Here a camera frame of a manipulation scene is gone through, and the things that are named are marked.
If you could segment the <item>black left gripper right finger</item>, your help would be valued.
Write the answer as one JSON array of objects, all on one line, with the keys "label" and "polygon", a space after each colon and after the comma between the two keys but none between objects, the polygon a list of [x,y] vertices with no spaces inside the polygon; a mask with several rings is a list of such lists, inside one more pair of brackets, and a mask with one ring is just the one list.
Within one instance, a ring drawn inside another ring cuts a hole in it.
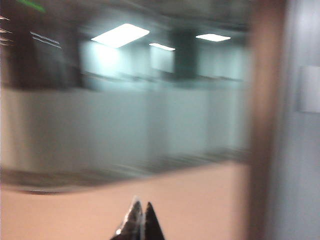
[{"label": "black left gripper right finger", "polygon": [[165,240],[161,226],[151,202],[147,203],[144,222],[145,240]]}]

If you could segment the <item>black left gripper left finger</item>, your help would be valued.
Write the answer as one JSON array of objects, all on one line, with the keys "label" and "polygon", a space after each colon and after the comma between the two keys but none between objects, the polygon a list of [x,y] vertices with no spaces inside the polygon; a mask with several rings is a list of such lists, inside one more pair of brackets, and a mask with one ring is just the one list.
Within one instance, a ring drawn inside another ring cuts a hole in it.
[{"label": "black left gripper left finger", "polygon": [[133,199],[122,223],[111,240],[140,240],[142,235],[143,209],[139,199]]}]

